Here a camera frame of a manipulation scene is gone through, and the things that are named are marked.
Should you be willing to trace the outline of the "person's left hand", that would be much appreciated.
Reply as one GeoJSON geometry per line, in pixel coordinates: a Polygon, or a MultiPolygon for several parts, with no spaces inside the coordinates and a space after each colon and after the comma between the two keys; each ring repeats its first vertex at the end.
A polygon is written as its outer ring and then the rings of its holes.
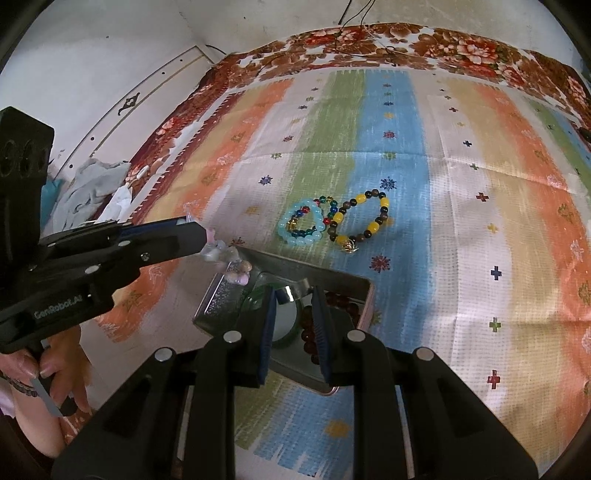
{"type": "MultiPolygon", "coordinates": [[[[90,380],[90,363],[80,346],[78,326],[47,339],[40,360],[25,350],[1,356],[1,372],[27,386],[37,377],[50,377],[50,397],[60,406],[72,397],[79,410],[90,413],[86,386],[90,380]]],[[[56,458],[65,448],[59,419],[53,416],[40,398],[11,390],[16,422],[24,436],[41,454],[56,458]]]]}

